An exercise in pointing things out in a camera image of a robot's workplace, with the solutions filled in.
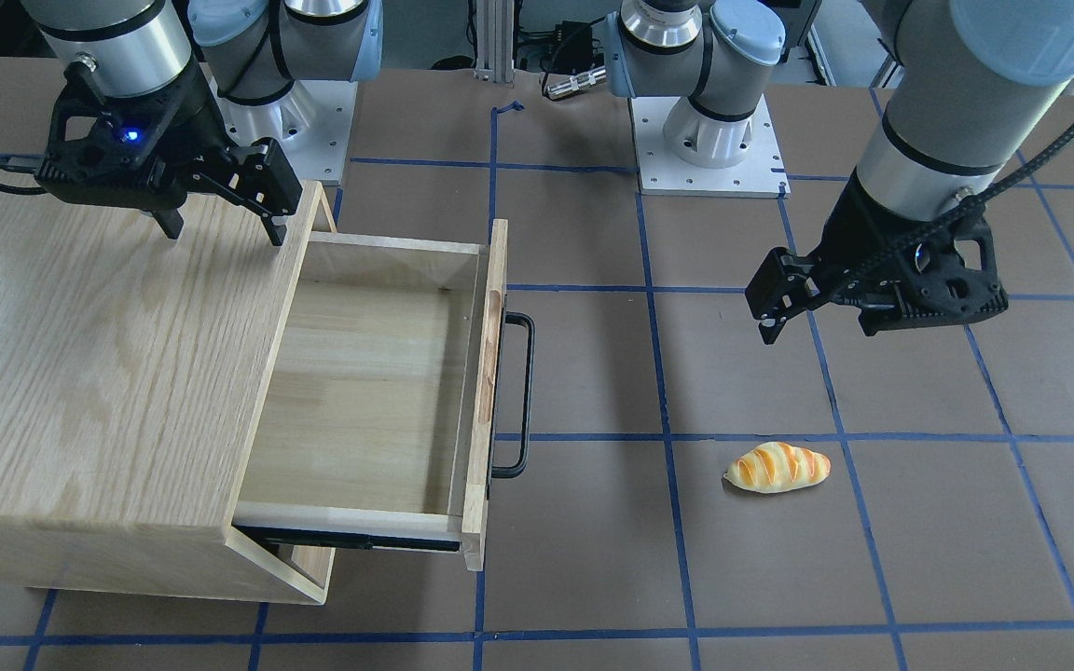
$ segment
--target toy bread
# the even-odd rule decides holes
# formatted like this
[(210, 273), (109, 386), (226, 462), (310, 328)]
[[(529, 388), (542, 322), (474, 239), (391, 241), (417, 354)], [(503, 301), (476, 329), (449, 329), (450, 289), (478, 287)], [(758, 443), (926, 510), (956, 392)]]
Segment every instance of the toy bread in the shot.
[(831, 472), (826, 455), (788, 442), (761, 442), (731, 463), (724, 479), (741, 490), (775, 494), (819, 484)]

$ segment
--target grid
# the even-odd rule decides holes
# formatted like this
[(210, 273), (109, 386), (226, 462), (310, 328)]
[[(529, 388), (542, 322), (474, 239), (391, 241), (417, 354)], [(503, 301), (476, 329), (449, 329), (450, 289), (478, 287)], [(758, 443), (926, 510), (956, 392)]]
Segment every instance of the grid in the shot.
[[(869, 90), (871, 101), (881, 114), (882, 105), (876, 92)], [(498, 213), (498, 177), (504, 173), (511, 172), (564, 172), (564, 173), (614, 173), (623, 175), (635, 175), (636, 171), (632, 166), (623, 165), (550, 165), (550, 164), (525, 164), (525, 162), (498, 160), (498, 149), (502, 148), (499, 141), (499, 118), (503, 115), (525, 115), (525, 106), (520, 101), (505, 103), (505, 105), (491, 106), (490, 115), (483, 115), (483, 123), (490, 128), (490, 158), (485, 161), (464, 161), (464, 160), (432, 160), (432, 159), (409, 159), (409, 158), (372, 158), (354, 156), (350, 158), (353, 165), (379, 165), (396, 166), (407, 170), (409, 166), (429, 166), (429, 169), (471, 169), (485, 172), (489, 175), (489, 204), (487, 204), (485, 229), (487, 235), (491, 236), (491, 221), (499, 214), (507, 216), (507, 213)], [(1026, 160), (1019, 154), (1019, 160)], [(796, 183), (843, 183), (846, 175), (838, 174), (788, 174), (789, 179)], [(1074, 582), (1073, 577), (1066, 568), (1066, 561), (1051, 530), (1051, 523), (1044, 511), (1043, 502), (1040, 499), (1039, 491), (1035, 488), (1035, 481), (1032, 480), (1026, 458), (1024, 458), (1024, 446), (1054, 444), (1054, 442), (1074, 442), (1074, 434), (1047, 434), (1047, 433), (1019, 433), (1011, 426), (1010, 418), (1006, 415), (1005, 404), (1002, 403), (1002, 394), (998, 385), (993, 382), (992, 371), (989, 368), (985, 352), (982, 351), (977, 333), (972, 327), (963, 327), (963, 338), (971, 348), (973, 361), (977, 366), (978, 375), (987, 386), (989, 399), (992, 400), (992, 409), (997, 414), (997, 421), (1001, 425), (1000, 433), (925, 433), (925, 431), (887, 431), (887, 433), (865, 433), (865, 431), (850, 431), (844, 424), (844, 417), (841, 414), (840, 399), (837, 398), (837, 385), (832, 378), (830, 358), (828, 348), (824, 344), (823, 331), (819, 327), (819, 320), (814, 315), (807, 315), (807, 326), (811, 345), (813, 345), (814, 356), (816, 356), (819, 373), (822, 373), (823, 384), (826, 386), (827, 404), (830, 407), (830, 420), (834, 425), (832, 433), (800, 433), (800, 434), (703, 434), (703, 433), (678, 433), (674, 431), (674, 415), (672, 412), (672, 400), (668, 391), (668, 375), (666, 375), (666, 361), (664, 349), (662, 348), (662, 326), (659, 324), (659, 302), (669, 294), (741, 294), (741, 286), (662, 286), (657, 285), (654, 276), (654, 268), (651, 254), (651, 240), (647, 229), (645, 203), (647, 199), (636, 190), (635, 179), (632, 179), (632, 204), (635, 209), (636, 230), (634, 234), (639, 238), (640, 269), (643, 272), (642, 285), (553, 285), (553, 283), (512, 283), (508, 290), (512, 296), (523, 296), (525, 293), (643, 293), (647, 318), (649, 324), (648, 339), (651, 341), (653, 369), (656, 382), (656, 403), (661, 415), (661, 431), (651, 433), (558, 433), (558, 431), (545, 431), (545, 433), (534, 433), (533, 439), (536, 442), (656, 442), (664, 451), (665, 463), (665, 484), (668, 487), (669, 514), (673, 527), (674, 556), (677, 556), (678, 583), (681, 587), (682, 619), (683, 627), (657, 627), (657, 628), (635, 628), (635, 629), (583, 629), (583, 628), (546, 628), (546, 629), (491, 629), (487, 625), (487, 603), (489, 603), (489, 575), (491, 573), (491, 553), (483, 573), (475, 578), (475, 599), (474, 599), (474, 627), (469, 630), (444, 630), (444, 632), (268, 632), (265, 626), (268, 622), (268, 603), (261, 603), (256, 611), (256, 622), (250, 633), (176, 633), (166, 636), (165, 633), (103, 633), (99, 636), (60, 636), (47, 631), (48, 621), (50, 621), (60, 592), (49, 589), (44, 598), (43, 606), (39, 609), (39, 619), (35, 622), (34, 632), (31, 636), (0, 636), (0, 646), (11, 646), (26, 651), (25, 671), (39, 668), (39, 657), (42, 650), (54, 648), (55, 646), (235, 646), (246, 648), (247, 668), (251, 671), (261, 668), (261, 658), (265, 657), (272, 646), (292, 645), (346, 645), (346, 644), (459, 644), (469, 646), (469, 667), (474, 671), (488, 668), (484, 662), (484, 644), (496, 641), (636, 641), (636, 640), (673, 640), (685, 642), (688, 651), (688, 663), (695, 671), (702, 668), (715, 668), (713, 663), (703, 663), (703, 655), (700, 654), (700, 641), (712, 640), (739, 640), (739, 639), (817, 639), (828, 640), (829, 638), (841, 637), (886, 637), (891, 648), (895, 666), (900, 671), (909, 668), (919, 668), (913, 666), (909, 658), (906, 639), (903, 637), (916, 636), (916, 633), (974, 633), (974, 632), (1074, 632), (1073, 618), (1051, 618), (1051, 619), (981, 619), (981, 621), (946, 621), (946, 622), (906, 622), (900, 621), (895, 614), (894, 599), (891, 598), (887, 571), (884, 569), (881, 553), (879, 552), (879, 541), (874, 534), (873, 520), (870, 515), (870, 506), (866, 501), (866, 492), (862, 487), (860, 475), (857, 468), (857, 455), (853, 447), (858, 442), (870, 441), (924, 441), (924, 442), (996, 442), (996, 444), (1006, 446), (1014, 467), (1020, 477), (1021, 485), (1028, 497), (1030, 512), (1033, 513), (1036, 524), (1039, 524), (1045, 545), (1056, 565), (1057, 577), (1062, 583), (1066, 598), (1071, 603), (1071, 611), (1074, 614)], [(1031, 179), (1028, 184), (1019, 186), (1022, 190), (1032, 191), (1039, 199), (1045, 215), (1056, 230), (1058, 240), (1062, 244), (1063, 251), (1071, 259), (1074, 267), (1074, 247), (1071, 245), (1069, 235), (1061, 225), (1056, 208), (1049, 202), (1047, 193), (1054, 191), (1074, 192), (1074, 184), (1044, 184), (1037, 179)], [(337, 190), (334, 199), (335, 218), (342, 220), (342, 207), (344, 204), (344, 192)], [(787, 200), (780, 199), (775, 203), (781, 218), (781, 234), (788, 245), (797, 248), (795, 230), (787, 208)], [(339, 221), (339, 230), (343, 229), (343, 221)], [(516, 256), (519, 251), (512, 251)], [(1014, 303), (1074, 303), (1074, 293), (1015, 293), (1011, 296)], [(750, 329), (751, 323), (743, 323), (741, 326)], [(801, 320), (792, 327), (802, 330)], [(498, 433), (500, 441), (518, 441), (519, 435)], [(692, 442), (742, 442), (742, 441), (766, 441), (767, 439), (783, 439), (784, 441), (808, 441), (808, 442), (832, 442), (838, 444), (840, 453), (844, 458), (844, 466), (847, 469), (850, 484), (852, 484), (852, 495), (856, 513), (862, 535), (865, 535), (866, 552), (869, 555), (871, 569), (876, 589), (879, 592), (880, 603), (884, 615), (881, 624), (847, 624), (847, 625), (768, 625), (767, 627), (708, 627), (699, 625), (696, 619), (695, 594), (697, 585), (692, 583), (691, 564), (687, 535), (685, 524), (682, 519), (682, 494), (679, 492), (679, 458), (674, 457), (674, 446), (692, 444)], [(540, 447), (534, 454), (534, 460), (540, 460)], [(342, 570), (335, 570), (335, 580), (342, 581)]]

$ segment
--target gray floor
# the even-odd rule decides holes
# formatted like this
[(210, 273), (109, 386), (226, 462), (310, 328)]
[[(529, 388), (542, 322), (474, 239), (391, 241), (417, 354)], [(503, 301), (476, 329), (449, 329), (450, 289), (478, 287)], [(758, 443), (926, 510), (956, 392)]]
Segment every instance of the gray floor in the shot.
[[(384, 72), (339, 230), (481, 243), (506, 217), (508, 307), (537, 320), (537, 442), (491, 488), (485, 572), (342, 552), (317, 608), (0, 585), (1, 670), (1074, 670), (1074, 145), (990, 208), (1010, 313), (866, 339), (828, 307), (767, 348), (741, 288), (768, 247), (817, 242), (887, 92), (768, 102), (793, 194), (672, 199), (639, 194), (605, 92)], [(770, 438), (829, 455), (830, 479), (725, 484)]]

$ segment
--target light blue joint cap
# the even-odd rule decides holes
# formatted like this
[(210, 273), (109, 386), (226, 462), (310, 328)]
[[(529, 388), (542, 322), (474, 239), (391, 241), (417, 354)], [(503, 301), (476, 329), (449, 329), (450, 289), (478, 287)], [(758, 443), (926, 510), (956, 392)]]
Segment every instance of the light blue joint cap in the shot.
[(773, 10), (757, 0), (716, 0), (711, 5), (715, 33), (750, 60), (775, 65), (785, 46), (785, 26)]
[(363, 28), (363, 42), (359, 43), (359, 56), (350, 72), (351, 82), (369, 82), (379, 76), (383, 62), (384, 8), (382, 0), (371, 0), (367, 8), (367, 23)]
[(619, 33), (619, 13), (608, 14), (608, 32), (604, 34), (604, 63), (608, 68), (608, 88), (616, 98), (636, 98), (633, 77), (624, 59), (624, 39)]
[(200, 46), (230, 42), (267, 11), (267, 0), (190, 0), (188, 25)]
[(1074, 0), (950, 0), (950, 20), (1006, 79), (1054, 86), (1074, 76)]

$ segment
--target cabinet top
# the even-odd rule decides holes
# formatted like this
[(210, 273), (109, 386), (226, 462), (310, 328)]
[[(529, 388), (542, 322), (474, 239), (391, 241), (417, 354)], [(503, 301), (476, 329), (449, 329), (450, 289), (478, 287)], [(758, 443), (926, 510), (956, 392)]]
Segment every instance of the cabinet top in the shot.
[(285, 246), (191, 195), (180, 240), (132, 209), (0, 194), (0, 515), (227, 526), (320, 186)]

